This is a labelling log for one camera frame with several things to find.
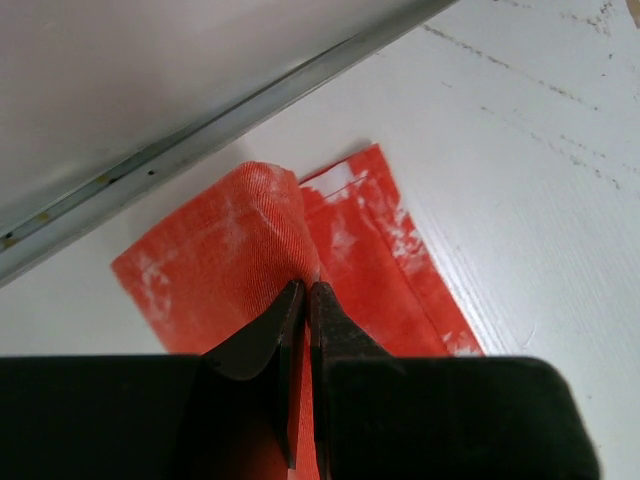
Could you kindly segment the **orange tie-dye trousers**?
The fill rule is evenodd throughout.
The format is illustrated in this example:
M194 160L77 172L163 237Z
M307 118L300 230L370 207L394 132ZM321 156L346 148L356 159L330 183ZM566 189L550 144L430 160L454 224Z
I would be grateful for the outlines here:
M328 282L392 354L481 347L378 145L305 181L247 162L175 210L111 265L172 353L203 353L263 313L292 280Z

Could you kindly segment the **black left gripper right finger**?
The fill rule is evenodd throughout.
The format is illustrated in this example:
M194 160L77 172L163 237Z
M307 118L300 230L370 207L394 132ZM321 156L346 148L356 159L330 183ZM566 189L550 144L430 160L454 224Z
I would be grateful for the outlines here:
M571 390L532 357L398 357L310 293L316 457L324 479L596 479Z

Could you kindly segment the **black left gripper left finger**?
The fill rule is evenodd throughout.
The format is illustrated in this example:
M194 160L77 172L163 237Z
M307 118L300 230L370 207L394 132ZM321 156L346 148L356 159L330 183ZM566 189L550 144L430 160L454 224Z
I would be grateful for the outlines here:
M284 479L296 462L304 285L200 354L5 357L5 479Z

